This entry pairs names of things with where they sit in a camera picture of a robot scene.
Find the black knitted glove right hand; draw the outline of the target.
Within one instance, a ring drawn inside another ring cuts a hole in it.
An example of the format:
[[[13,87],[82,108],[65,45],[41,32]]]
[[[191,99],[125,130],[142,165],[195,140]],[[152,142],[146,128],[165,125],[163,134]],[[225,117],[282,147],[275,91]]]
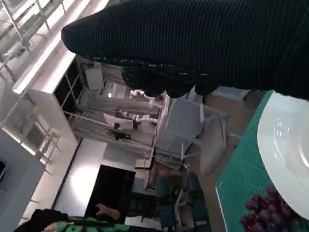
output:
[[[274,90],[309,98],[306,0],[128,0],[66,25],[64,45],[122,68],[130,89]]]

